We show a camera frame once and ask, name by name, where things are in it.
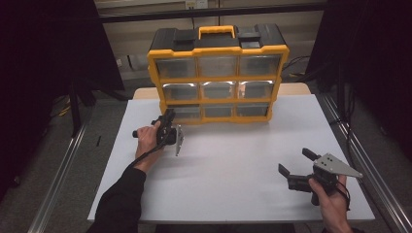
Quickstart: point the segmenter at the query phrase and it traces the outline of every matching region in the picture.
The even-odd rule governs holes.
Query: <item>plastic drawer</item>
[[[229,77],[236,75],[237,56],[201,56],[198,58],[200,77]]]
[[[236,113],[238,117],[266,117],[269,103],[244,103],[238,104]]]
[[[239,59],[240,76],[276,75],[281,55],[243,55]]]
[[[169,83],[163,85],[166,100],[197,99],[197,83]]]
[[[239,82],[239,99],[271,98],[274,81]]]
[[[233,104],[205,104],[202,105],[205,117],[232,117]]]
[[[196,63],[193,57],[162,58],[156,59],[155,63],[160,79],[196,77]]]
[[[233,98],[234,82],[206,82],[201,84],[202,97],[206,99]]]
[[[175,111],[177,121],[200,121],[199,105],[169,105],[167,108]]]

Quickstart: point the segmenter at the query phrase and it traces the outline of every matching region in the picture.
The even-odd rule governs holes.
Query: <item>dark background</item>
[[[123,89],[103,26],[65,20],[97,16],[92,0],[1,1],[0,199],[46,130],[53,99],[73,80]]]
[[[411,12],[412,2],[406,0],[363,0],[352,8],[325,11],[306,70],[327,67],[316,75],[320,91],[329,91],[343,77],[410,159]]]

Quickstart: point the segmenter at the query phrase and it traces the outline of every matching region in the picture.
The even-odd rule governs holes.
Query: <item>metal rail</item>
[[[333,99],[330,96],[325,96],[324,101],[334,119],[339,119],[339,114],[336,111],[337,107]],[[347,123],[339,123],[339,129],[347,138],[349,125]],[[388,185],[382,179],[354,132],[351,133],[349,143],[351,149],[354,151],[354,155],[363,168],[364,174],[370,179],[370,182],[380,196],[399,231],[402,233],[412,232],[412,224],[407,214],[389,189]]]
[[[355,7],[353,1],[342,2],[321,2],[306,4],[285,4],[260,7],[238,7],[238,8],[209,8],[195,10],[180,10],[168,12],[140,13],[140,14],[114,14],[101,15],[100,17],[83,17],[83,18],[56,18],[49,19],[51,22],[68,22],[68,23],[113,23],[129,21],[145,21],[174,18],[191,18],[191,17],[226,17],[226,16],[245,16],[258,14],[273,13],[292,13],[292,12],[314,12],[324,10],[342,10],[344,8]]]
[[[63,160],[61,161],[60,167],[58,168],[57,173],[54,176],[51,187],[49,188],[48,193],[46,194],[46,197],[43,200],[42,205],[40,206],[40,209],[38,210],[36,216],[33,219],[33,222],[30,225],[28,233],[43,233],[45,231],[54,205],[57,202],[60,189],[63,187],[67,173],[70,170],[70,166],[73,163],[76,152],[79,148],[83,136],[85,135],[93,109],[94,107],[87,108],[85,121],[82,124],[82,127],[80,128],[76,137],[70,141],[69,148],[67,149]]]

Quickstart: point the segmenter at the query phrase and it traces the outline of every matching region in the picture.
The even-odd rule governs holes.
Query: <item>wall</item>
[[[177,0],[156,0],[151,1],[111,1],[111,0],[95,0],[96,7],[100,15],[110,14],[130,14],[130,13],[147,13],[161,11],[176,11],[185,8],[184,1]],[[313,0],[210,0],[209,8],[218,8],[220,2],[221,8],[236,8],[236,7],[252,7],[252,6],[269,6],[282,4],[298,4],[298,3],[313,3],[319,1]],[[249,16],[232,16],[232,17],[203,17],[193,20],[194,27],[203,25],[237,25],[237,26],[253,26],[257,23],[277,23],[291,53],[289,60],[297,56],[310,55],[319,25],[322,19],[323,12],[302,12],[302,13],[280,13],[280,14],[265,14],[265,15],[249,15]],[[146,67],[145,56],[152,43],[152,39],[158,28],[176,27],[178,29],[192,29],[193,23],[191,18],[154,20],[154,21],[138,21],[138,22],[119,22],[106,23],[104,28],[112,46],[115,57],[122,57],[129,54],[137,54],[140,59],[140,67]]]

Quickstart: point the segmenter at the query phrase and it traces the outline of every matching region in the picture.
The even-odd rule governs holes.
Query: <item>carrying handle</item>
[[[203,26],[199,27],[199,40],[202,38],[202,34],[212,34],[212,33],[230,33],[232,38],[234,36],[233,26]]]

